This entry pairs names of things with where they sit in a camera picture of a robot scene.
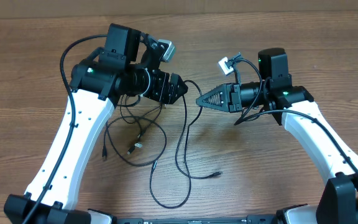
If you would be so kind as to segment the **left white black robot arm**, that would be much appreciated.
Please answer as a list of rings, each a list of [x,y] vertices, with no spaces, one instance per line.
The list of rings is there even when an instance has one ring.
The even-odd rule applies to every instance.
[[[175,54],[173,42],[111,24],[105,44],[64,77],[68,102],[51,148],[23,195],[11,194],[4,213],[12,223],[114,223],[97,210],[76,209],[81,180],[96,140],[122,95],[169,105],[188,88],[160,70]]]

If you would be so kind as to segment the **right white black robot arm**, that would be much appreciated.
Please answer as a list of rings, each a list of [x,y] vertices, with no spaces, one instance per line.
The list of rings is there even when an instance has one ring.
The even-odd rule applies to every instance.
[[[241,54],[221,59],[218,65],[223,74],[235,74],[235,82],[201,95],[196,104],[240,112],[236,124],[271,114],[301,144],[325,184],[317,206],[294,205],[274,215],[249,215],[246,223],[358,223],[358,155],[325,120],[308,90],[293,85],[285,50],[270,48],[258,53],[258,64],[252,66],[258,82],[241,82],[237,70],[241,62],[245,62]]]

